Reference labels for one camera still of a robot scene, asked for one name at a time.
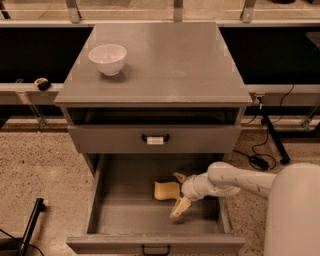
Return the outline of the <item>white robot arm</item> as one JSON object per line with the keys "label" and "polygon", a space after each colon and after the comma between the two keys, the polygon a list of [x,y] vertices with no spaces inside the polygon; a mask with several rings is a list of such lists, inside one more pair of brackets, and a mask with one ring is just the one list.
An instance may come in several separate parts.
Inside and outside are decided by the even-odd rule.
{"label": "white robot arm", "polygon": [[206,172],[185,176],[173,218],[206,196],[228,197],[245,190],[268,201],[264,256],[320,256],[320,166],[296,163],[276,174],[212,163]]}

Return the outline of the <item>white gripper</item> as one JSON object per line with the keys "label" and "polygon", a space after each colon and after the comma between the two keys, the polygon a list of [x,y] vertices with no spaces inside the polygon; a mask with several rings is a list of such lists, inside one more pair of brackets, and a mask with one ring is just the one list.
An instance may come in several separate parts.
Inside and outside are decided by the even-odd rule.
{"label": "white gripper", "polygon": [[170,213],[171,218],[178,218],[191,206],[191,201],[201,200],[203,196],[195,189],[195,175],[191,175],[186,178],[185,175],[175,172],[174,177],[180,183],[183,183],[181,186],[181,192],[185,196],[176,200],[174,208]]}

